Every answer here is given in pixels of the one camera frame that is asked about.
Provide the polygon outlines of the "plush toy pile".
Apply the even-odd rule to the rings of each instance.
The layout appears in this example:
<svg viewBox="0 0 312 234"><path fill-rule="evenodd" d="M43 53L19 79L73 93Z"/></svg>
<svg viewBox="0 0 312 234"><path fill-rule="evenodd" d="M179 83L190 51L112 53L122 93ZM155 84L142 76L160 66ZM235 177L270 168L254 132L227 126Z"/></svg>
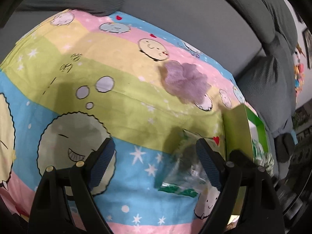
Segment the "plush toy pile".
<svg viewBox="0 0 312 234"><path fill-rule="evenodd" d="M304 85L304 64L301 62L301 57L305 57L305 55L302 51L302 48L297 43L293 53L296 96L298 96L302 92L302 87Z"/></svg>

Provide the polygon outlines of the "black white framed picture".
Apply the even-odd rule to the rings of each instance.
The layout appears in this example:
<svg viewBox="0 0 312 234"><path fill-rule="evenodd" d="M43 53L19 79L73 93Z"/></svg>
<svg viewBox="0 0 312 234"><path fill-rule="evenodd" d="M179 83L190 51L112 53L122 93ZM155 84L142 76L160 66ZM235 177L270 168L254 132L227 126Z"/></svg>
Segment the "black white framed picture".
<svg viewBox="0 0 312 234"><path fill-rule="evenodd" d="M303 32L303 39L306 49L306 56L307 56L307 66L309 70L311 70L311 63L312 63L312 35L308 28L306 28Z"/></svg>

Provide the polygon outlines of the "colourful cartoon bedsheet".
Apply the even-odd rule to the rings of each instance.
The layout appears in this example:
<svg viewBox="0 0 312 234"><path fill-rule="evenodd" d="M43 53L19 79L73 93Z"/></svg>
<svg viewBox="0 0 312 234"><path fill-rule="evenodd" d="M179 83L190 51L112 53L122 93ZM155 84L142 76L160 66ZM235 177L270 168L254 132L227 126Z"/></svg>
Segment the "colourful cartoon bedsheet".
<svg viewBox="0 0 312 234"><path fill-rule="evenodd" d="M172 45L173 35L116 12L97 18L64 11L38 24L1 59L1 197L11 213L30 215L45 168L73 166L85 160L110 136L115 156L92 194L114 233L198 233L204 224L194 214L198 198L165 193L156 187L183 129L211 138L225 153L222 112L245 102L236 83L189 55L200 51L186 43ZM208 77L202 104L182 103L161 84L159 67L174 60L192 63ZM136 83L125 72L153 78L160 110L176 110L194 119L211 119L205 134L179 128L169 152L115 139L99 115L101 106L119 105L121 93Z"/></svg>

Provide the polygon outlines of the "grey sofa bed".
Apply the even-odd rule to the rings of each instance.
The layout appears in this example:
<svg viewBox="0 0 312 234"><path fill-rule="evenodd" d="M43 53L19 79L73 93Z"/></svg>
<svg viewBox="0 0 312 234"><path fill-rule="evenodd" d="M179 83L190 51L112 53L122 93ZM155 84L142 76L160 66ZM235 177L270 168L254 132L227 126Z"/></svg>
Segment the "grey sofa bed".
<svg viewBox="0 0 312 234"><path fill-rule="evenodd" d="M186 43L199 48L191 57L218 70L230 83L263 65L273 43L263 41L281 34L296 40L295 26L283 0L1 0L5 27L1 30L4 56L23 31L52 11L81 9L97 18L113 11L140 20L143 29L150 24L173 35L170 43L184 49ZM125 72L122 81L137 84L121 93L119 105L101 106L99 115L115 139L151 150L169 152L177 144L179 128L205 134L211 119L194 119L176 110L160 110L154 94L153 78L138 71Z"/></svg>

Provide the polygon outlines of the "bagged steel wool scrubber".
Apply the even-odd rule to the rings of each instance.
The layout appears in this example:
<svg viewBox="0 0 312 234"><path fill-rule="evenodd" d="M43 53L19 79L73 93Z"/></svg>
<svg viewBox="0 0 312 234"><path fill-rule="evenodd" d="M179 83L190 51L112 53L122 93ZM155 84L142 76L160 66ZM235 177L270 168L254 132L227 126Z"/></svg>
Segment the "bagged steel wool scrubber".
<svg viewBox="0 0 312 234"><path fill-rule="evenodd" d="M274 159L271 153L264 151L257 140L252 139L253 161L256 165L264 167L266 172L273 177Z"/></svg>
<svg viewBox="0 0 312 234"><path fill-rule="evenodd" d="M159 191L192 198L200 194L219 196L220 188L212 185L196 153L196 142L201 138L183 129L181 141L158 179Z"/></svg>

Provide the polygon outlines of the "green white box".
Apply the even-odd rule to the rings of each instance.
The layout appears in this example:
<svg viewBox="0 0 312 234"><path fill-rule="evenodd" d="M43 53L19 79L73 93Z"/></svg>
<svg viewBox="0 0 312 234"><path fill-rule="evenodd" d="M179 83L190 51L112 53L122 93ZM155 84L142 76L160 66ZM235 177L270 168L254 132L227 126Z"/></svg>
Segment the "green white box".
<svg viewBox="0 0 312 234"><path fill-rule="evenodd" d="M262 227L278 208L271 177L263 166L255 163L252 139L268 152L265 129L260 118L245 104L223 113L226 159L242 169L242 180L233 213L239 214L239 224Z"/></svg>

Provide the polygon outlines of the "purple fluffy scrubber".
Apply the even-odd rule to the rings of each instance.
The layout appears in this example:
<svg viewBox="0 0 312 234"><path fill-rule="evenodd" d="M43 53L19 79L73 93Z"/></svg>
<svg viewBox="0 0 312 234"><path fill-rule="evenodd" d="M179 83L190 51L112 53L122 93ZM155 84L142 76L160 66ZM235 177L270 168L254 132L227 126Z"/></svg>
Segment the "purple fluffy scrubber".
<svg viewBox="0 0 312 234"><path fill-rule="evenodd" d="M192 63L170 60L159 67L161 84L165 91L182 103L202 104L210 88L208 77Z"/></svg>

